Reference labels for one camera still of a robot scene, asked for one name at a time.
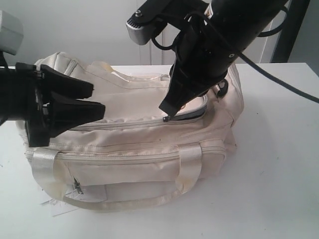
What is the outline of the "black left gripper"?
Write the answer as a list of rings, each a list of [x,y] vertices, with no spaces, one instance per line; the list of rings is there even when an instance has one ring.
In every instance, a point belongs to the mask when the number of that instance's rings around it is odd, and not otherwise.
[[[81,101],[94,85],[64,75],[48,65],[16,63],[9,70],[12,87],[10,120],[24,121],[29,147],[46,147],[50,139],[77,126],[103,119],[106,107]]]

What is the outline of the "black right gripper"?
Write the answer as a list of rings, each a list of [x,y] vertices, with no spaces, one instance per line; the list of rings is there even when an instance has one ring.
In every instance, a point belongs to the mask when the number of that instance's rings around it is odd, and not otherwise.
[[[249,27],[236,23],[190,22],[177,37],[168,92],[159,109],[173,117],[181,107],[221,82],[249,45]]]

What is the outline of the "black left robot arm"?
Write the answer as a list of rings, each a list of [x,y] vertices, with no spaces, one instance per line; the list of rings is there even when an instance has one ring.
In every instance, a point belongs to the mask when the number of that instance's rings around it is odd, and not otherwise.
[[[0,121],[24,121],[29,147],[49,146],[67,130],[103,118],[106,107],[87,100],[93,90],[47,65],[16,63],[0,71]]]

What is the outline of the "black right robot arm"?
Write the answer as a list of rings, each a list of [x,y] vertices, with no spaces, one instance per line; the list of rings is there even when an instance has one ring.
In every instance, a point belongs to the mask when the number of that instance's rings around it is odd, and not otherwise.
[[[284,0],[212,0],[185,16],[174,40],[175,61],[159,109],[173,117],[224,81],[228,68],[283,10]]]

